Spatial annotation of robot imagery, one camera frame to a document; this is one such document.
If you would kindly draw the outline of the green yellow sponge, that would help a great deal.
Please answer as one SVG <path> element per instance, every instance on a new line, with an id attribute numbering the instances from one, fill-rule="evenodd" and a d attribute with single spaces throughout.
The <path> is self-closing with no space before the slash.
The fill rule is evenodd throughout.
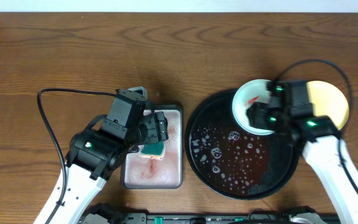
<path id="1" fill-rule="evenodd" d="M 165 152 L 165 145 L 163 142 L 158 142 L 156 144 L 144 145 L 140 151 L 141 155 L 144 157 L 149 157 L 151 159 L 161 159 Z"/>

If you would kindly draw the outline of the mint plate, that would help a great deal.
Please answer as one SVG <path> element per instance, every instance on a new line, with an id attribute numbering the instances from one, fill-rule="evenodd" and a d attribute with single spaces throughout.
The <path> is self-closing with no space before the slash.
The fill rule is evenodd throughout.
<path id="1" fill-rule="evenodd" d="M 270 92 L 267 90 L 268 82 L 269 80 L 266 79 L 251 80 L 243 84 L 236 91 L 232 100 L 232 113 L 238 125 L 245 131 L 259 136 L 273 134 L 273 131 L 253 128 L 250 125 L 246 112 L 255 102 L 269 102 Z"/>

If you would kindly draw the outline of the yellow plate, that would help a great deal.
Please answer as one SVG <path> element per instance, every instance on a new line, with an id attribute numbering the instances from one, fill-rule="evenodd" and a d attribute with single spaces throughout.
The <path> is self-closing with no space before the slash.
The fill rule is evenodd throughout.
<path id="1" fill-rule="evenodd" d="M 338 129 L 342 129 L 349 118 L 349 104 L 336 86 L 323 81 L 307 83 L 308 95 L 315 116 L 329 116 Z"/>

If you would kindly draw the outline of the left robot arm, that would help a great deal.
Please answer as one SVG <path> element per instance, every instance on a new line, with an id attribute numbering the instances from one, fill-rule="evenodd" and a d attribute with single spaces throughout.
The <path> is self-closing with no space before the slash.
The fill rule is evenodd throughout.
<path id="1" fill-rule="evenodd" d="M 98 122 L 104 124 L 106 115 L 97 115 L 71 139 L 55 189 L 35 223 L 78 223 L 128 154 L 168 140 L 169 119 L 163 111 L 141 117 L 139 129 L 128 141 L 116 139 L 103 129 L 95 130 L 93 126 Z"/>

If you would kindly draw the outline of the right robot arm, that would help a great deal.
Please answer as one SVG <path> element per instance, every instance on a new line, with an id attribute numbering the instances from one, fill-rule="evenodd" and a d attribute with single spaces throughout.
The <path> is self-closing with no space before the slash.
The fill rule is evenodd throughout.
<path id="1" fill-rule="evenodd" d="M 358 223 L 358 170 L 342 129 L 351 104 L 343 94 L 312 93 L 300 99 L 270 93 L 243 95 L 245 129 L 253 134 L 280 134 L 300 149 L 306 163 L 319 177 L 342 223 Z"/>

